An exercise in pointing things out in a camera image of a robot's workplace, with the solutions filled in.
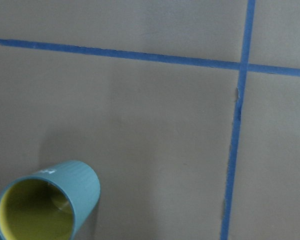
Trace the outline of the teal mug yellow inside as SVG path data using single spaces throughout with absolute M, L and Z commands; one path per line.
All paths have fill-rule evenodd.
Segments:
M 72 240 L 100 194 L 96 172 L 78 160 L 20 177 L 0 194 L 0 240 Z

